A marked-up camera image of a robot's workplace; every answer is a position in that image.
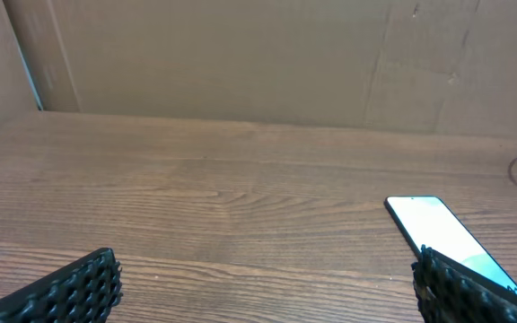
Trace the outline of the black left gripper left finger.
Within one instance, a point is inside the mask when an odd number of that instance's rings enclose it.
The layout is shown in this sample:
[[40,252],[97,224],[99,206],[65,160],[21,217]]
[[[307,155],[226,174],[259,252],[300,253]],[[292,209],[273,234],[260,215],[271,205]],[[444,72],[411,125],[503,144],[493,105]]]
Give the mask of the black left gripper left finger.
[[0,299],[0,323],[105,322],[123,296],[120,263],[101,248]]

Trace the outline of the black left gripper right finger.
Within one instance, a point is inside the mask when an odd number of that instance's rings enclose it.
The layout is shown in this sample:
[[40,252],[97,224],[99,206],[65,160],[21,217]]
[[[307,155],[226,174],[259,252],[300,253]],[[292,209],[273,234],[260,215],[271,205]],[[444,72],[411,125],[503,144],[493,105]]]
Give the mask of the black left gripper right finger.
[[413,263],[417,307],[425,323],[517,323],[517,294],[435,249]]

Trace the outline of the black Samsung Galaxy smartphone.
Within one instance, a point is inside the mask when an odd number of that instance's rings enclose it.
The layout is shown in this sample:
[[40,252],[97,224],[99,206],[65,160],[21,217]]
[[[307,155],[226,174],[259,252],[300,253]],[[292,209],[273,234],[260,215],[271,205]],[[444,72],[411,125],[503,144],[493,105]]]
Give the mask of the black Samsung Galaxy smartphone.
[[435,249],[517,295],[517,283],[437,196],[388,196],[385,207],[418,255]]

